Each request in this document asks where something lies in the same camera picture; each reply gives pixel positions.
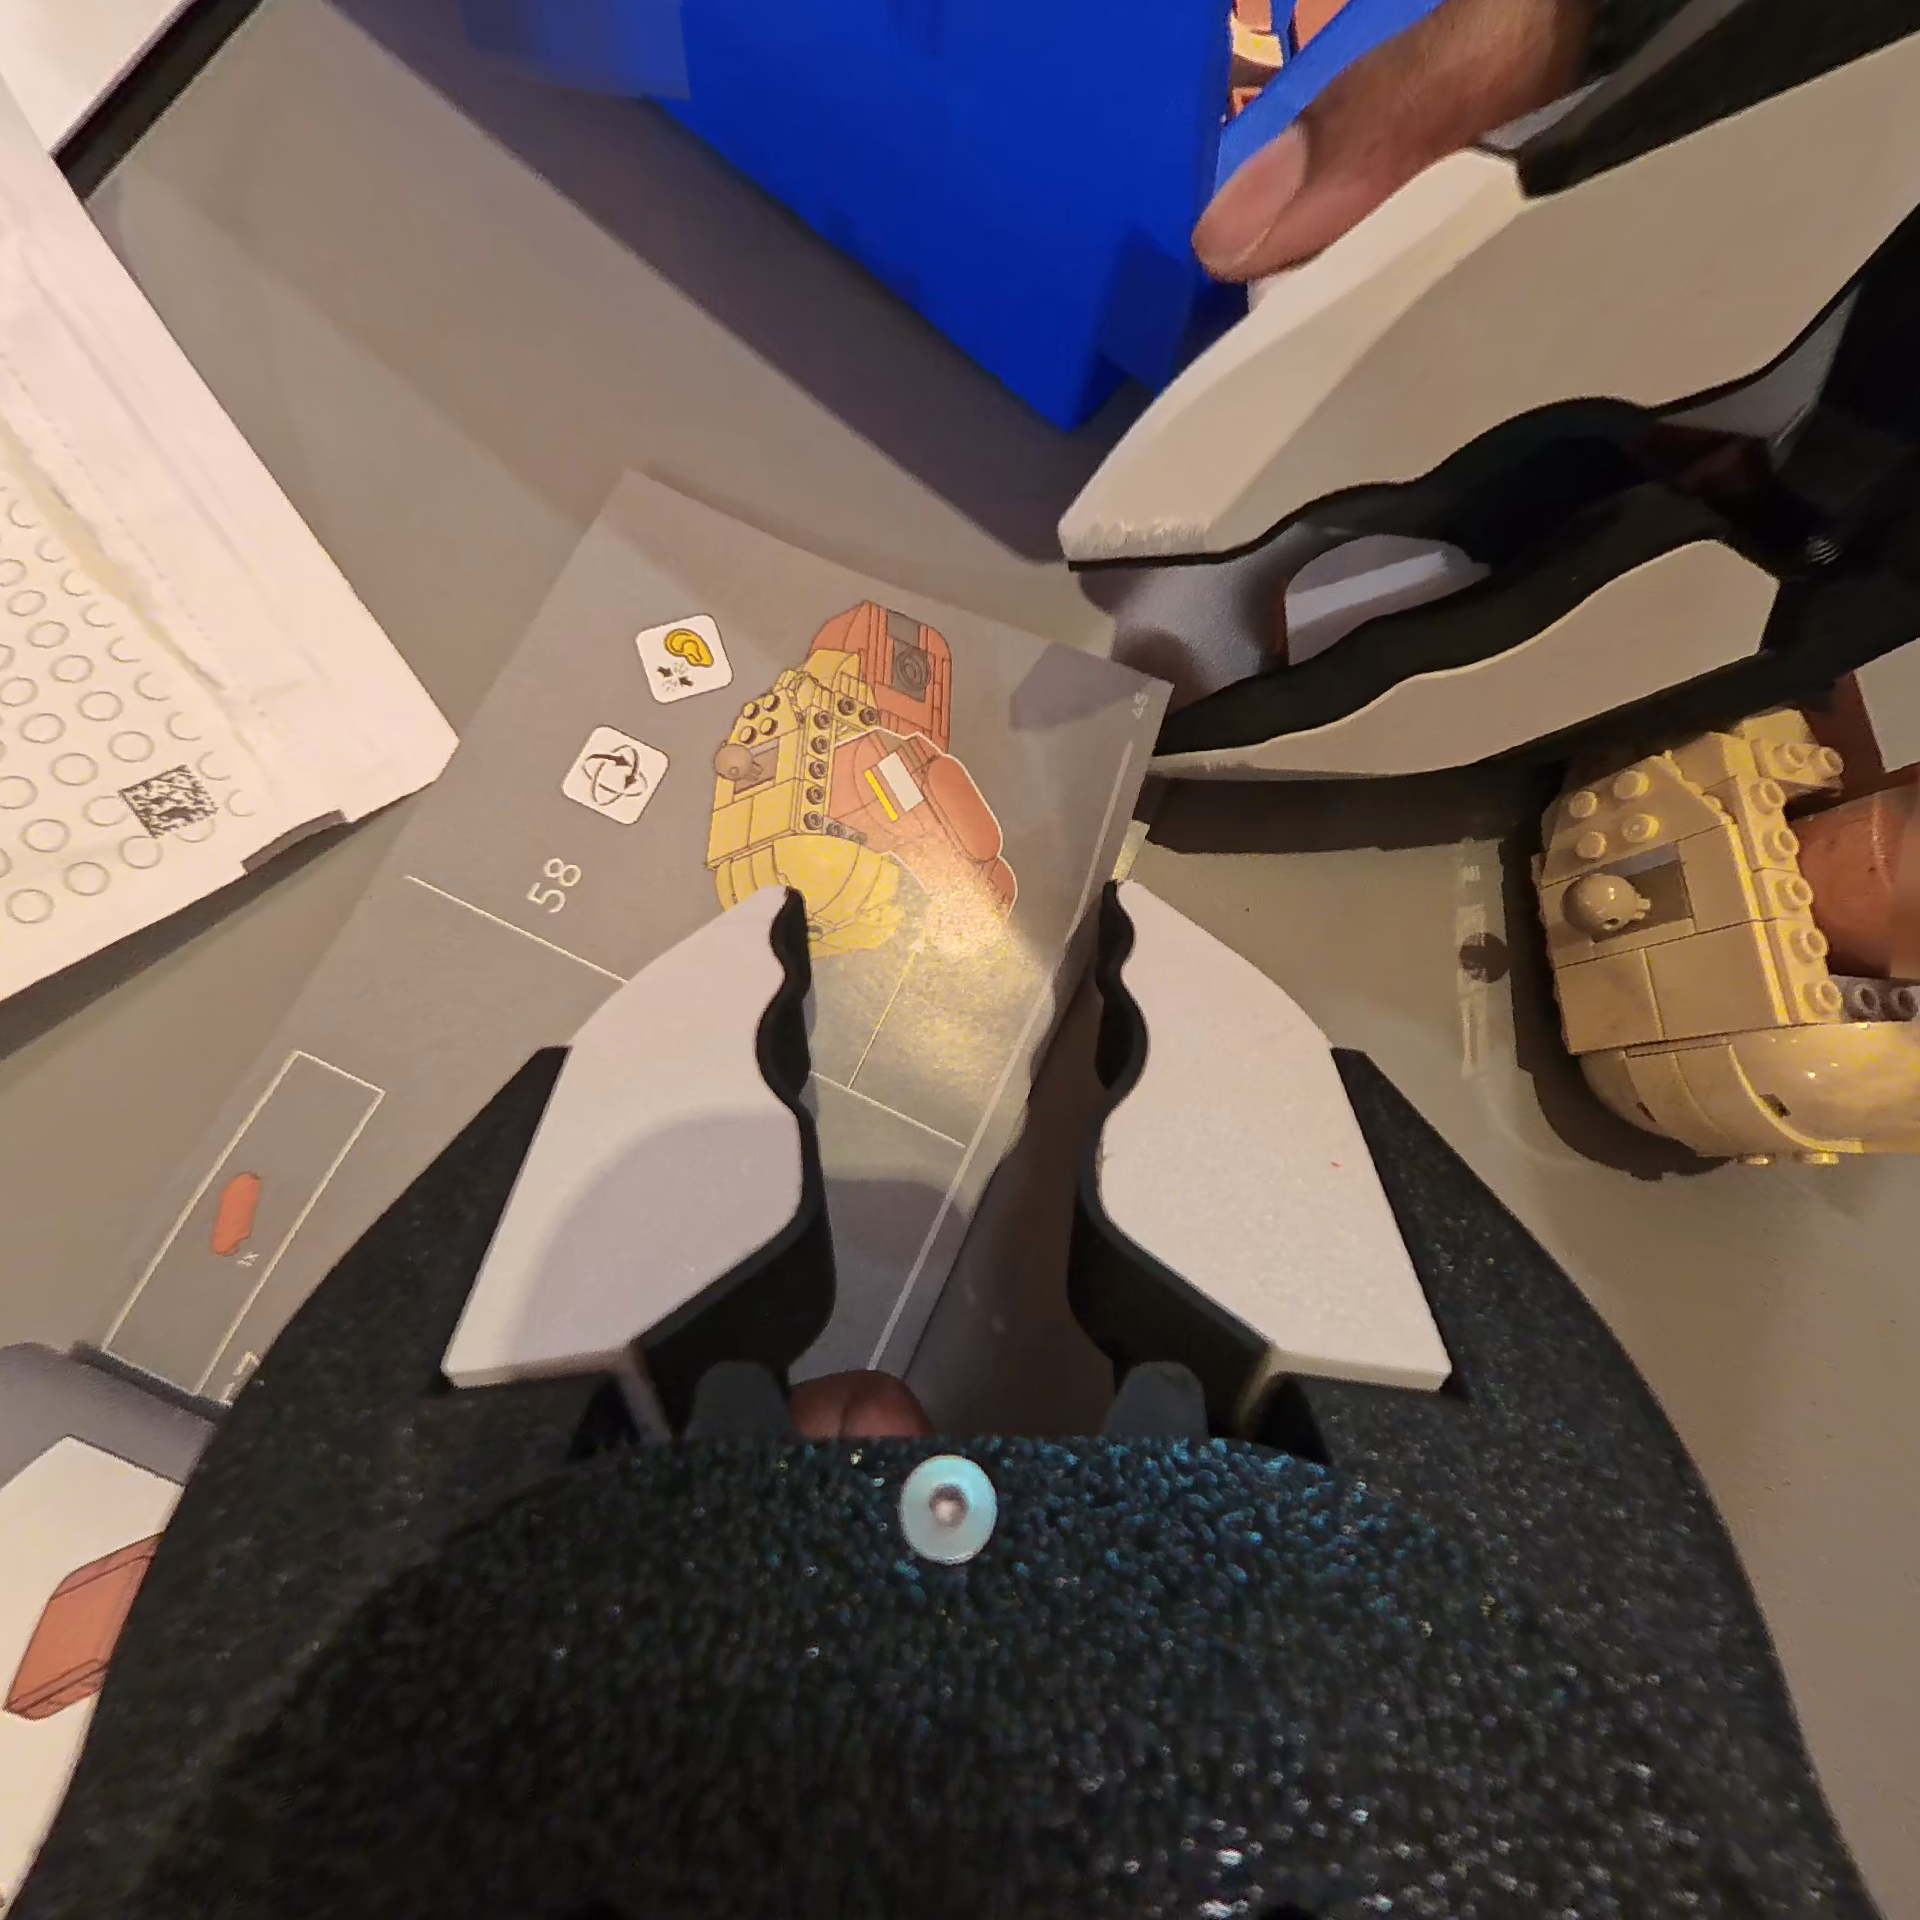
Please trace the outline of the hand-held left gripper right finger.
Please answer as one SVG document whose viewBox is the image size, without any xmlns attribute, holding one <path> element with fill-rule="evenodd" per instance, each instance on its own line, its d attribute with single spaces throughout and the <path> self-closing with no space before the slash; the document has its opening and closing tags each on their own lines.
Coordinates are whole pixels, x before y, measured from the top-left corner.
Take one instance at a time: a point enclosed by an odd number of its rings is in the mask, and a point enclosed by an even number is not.
<svg viewBox="0 0 1920 1920">
<path fill-rule="evenodd" d="M 1429 1310 L 1331 1043 L 1266 974 L 1126 881 L 1097 913 L 1076 1321 L 1117 1376 L 1184 1366 L 1211 1425 L 1283 1380 L 1441 1390 Z"/>
</svg>

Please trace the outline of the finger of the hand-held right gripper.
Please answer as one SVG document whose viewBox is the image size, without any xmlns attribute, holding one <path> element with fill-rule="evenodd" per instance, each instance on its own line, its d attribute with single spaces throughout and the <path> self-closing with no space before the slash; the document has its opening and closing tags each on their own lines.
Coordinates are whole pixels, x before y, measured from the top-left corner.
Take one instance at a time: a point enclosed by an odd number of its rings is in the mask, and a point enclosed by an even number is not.
<svg viewBox="0 0 1920 1920">
<path fill-rule="evenodd" d="M 1176 710 L 1177 779 L 1369 779 L 1525 749 L 1761 657 L 1784 581 L 1705 501 L 1636 486 L 1514 566 Z"/>
<path fill-rule="evenodd" d="M 1460 153 L 1272 278 L 1062 517 L 1072 563 L 1222 556 L 1496 426 L 1761 371 L 1915 200 L 1915 142 L 1693 137 L 1566 194 Z"/>
</svg>

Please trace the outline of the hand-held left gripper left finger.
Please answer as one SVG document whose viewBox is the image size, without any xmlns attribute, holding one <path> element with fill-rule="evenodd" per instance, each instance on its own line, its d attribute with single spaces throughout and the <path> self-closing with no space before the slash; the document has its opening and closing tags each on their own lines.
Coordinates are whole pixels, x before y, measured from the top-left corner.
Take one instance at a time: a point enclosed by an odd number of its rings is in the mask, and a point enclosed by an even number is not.
<svg viewBox="0 0 1920 1920">
<path fill-rule="evenodd" d="M 785 1384 L 834 1302 L 809 937 L 781 885 L 688 934 L 568 1048 L 441 1372 L 645 1378 L 673 1432 L 717 1364 Z"/>
</svg>

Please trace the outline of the grey instruction booklet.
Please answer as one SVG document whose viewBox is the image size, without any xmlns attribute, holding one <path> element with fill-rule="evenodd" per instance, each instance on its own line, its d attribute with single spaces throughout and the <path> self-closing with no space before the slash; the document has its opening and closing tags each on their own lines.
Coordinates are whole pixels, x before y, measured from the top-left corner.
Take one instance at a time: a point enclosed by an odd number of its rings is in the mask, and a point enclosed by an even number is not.
<svg viewBox="0 0 1920 1920">
<path fill-rule="evenodd" d="M 64 1774 L 209 1421 L 326 1268 L 630 979 L 790 888 L 838 1292 L 800 1378 L 904 1376 L 1018 1131 L 1169 688 L 654 483 L 611 498 L 82 1347 L 5 1361 L 5 1774 Z"/>
</svg>

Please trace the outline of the tan and brown brick model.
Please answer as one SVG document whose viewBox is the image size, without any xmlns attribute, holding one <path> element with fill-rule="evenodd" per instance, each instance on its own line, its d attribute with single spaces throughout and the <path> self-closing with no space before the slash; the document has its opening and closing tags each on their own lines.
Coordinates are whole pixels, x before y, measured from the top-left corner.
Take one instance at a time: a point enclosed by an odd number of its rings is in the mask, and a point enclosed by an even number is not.
<svg viewBox="0 0 1920 1920">
<path fill-rule="evenodd" d="M 1538 894 L 1568 1052 L 1619 1118 L 1709 1161 L 1915 1154 L 1915 770 L 1773 707 L 1574 758 Z"/>
</svg>

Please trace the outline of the grey desk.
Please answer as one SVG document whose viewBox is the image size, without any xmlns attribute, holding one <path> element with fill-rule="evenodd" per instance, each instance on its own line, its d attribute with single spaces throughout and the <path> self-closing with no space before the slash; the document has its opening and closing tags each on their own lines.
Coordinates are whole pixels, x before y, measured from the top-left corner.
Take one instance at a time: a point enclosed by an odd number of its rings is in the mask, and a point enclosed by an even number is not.
<svg viewBox="0 0 1920 1920">
<path fill-rule="evenodd" d="M 453 4 L 264 4 L 90 214 L 466 728 L 624 474 L 1097 644 L 1075 434 L 651 107 Z M 1915 1916 L 1915 1165 L 1708 1169 L 1596 1107 L 1528 877 L 1552 774 L 1176 784 L 1137 876 L 1364 1049 L 1584 1288 L 1686 1442 L 1886 1916 Z"/>
</svg>

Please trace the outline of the person's right hand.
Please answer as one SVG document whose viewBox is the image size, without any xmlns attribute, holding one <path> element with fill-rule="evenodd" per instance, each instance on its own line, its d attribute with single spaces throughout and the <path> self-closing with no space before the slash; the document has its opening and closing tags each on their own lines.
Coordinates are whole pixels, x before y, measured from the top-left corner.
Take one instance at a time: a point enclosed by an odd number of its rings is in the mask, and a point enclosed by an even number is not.
<svg viewBox="0 0 1920 1920">
<path fill-rule="evenodd" d="M 1577 84 L 1590 32 L 1584 3 L 1445 3 L 1248 157 L 1194 229 L 1194 252 L 1218 281 L 1321 253 L 1441 157 Z"/>
</svg>

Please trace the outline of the pile of loose toy bricks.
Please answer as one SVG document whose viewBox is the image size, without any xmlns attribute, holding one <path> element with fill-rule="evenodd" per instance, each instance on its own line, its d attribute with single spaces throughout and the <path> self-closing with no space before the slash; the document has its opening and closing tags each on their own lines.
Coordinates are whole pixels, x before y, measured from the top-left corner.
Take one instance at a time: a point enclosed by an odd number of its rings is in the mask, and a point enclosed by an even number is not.
<svg viewBox="0 0 1920 1920">
<path fill-rule="evenodd" d="M 1233 3 L 1228 117 L 1240 117 L 1340 10 L 1341 3 Z"/>
</svg>

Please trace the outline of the blue plastic bin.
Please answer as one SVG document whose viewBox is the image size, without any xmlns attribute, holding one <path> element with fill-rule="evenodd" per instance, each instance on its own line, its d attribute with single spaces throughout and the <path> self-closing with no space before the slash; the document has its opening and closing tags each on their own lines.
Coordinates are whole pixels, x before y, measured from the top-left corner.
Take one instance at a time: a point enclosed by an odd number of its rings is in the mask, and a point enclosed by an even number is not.
<svg viewBox="0 0 1920 1920">
<path fill-rule="evenodd" d="M 1243 309 L 1190 249 L 1291 4 L 461 4 L 538 80 L 654 98 L 1057 426 Z"/>
</svg>

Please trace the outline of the white perforated paper bag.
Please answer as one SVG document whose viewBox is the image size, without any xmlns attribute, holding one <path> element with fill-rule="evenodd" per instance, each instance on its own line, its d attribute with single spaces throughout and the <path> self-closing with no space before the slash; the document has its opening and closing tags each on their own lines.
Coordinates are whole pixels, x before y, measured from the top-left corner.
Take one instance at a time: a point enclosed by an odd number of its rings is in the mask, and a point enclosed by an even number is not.
<svg viewBox="0 0 1920 1920">
<path fill-rule="evenodd" d="M 5 93 L 3 995 L 456 748 Z"/>
</svg>

